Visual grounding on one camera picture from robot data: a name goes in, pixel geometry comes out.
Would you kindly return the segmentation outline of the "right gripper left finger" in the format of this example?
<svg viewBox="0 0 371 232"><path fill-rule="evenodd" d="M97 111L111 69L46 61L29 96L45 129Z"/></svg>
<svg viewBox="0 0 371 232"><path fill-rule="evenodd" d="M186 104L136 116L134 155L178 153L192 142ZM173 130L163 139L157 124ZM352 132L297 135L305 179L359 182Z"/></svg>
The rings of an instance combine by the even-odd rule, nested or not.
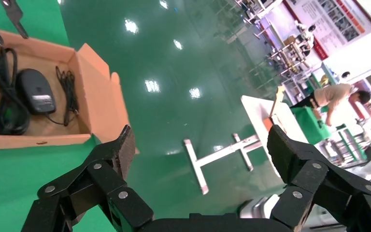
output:
<svg viewBox="0 0 371 232"><path fill-rule="evenodd" d="M22 227L24 232L71 232L90 209L99 207L118 232L138 232L154 212L126 183L135 155L134 133L93 148L83 163L43 185Z"/></svg>

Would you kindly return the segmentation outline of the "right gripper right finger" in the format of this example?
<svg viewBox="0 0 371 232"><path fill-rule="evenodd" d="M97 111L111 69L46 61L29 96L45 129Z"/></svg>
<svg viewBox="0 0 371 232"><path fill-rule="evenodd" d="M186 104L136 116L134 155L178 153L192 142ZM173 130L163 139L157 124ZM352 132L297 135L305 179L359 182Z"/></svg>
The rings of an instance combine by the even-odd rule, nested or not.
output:
<svg viewBox="0 0 371 232"><path fill-rule="evenodd" d="M371 232L371 181L333 165L314 145L292 140L277 125L267 148L286 184L271 219L299 232L318 205L349 232Z"/></svg>

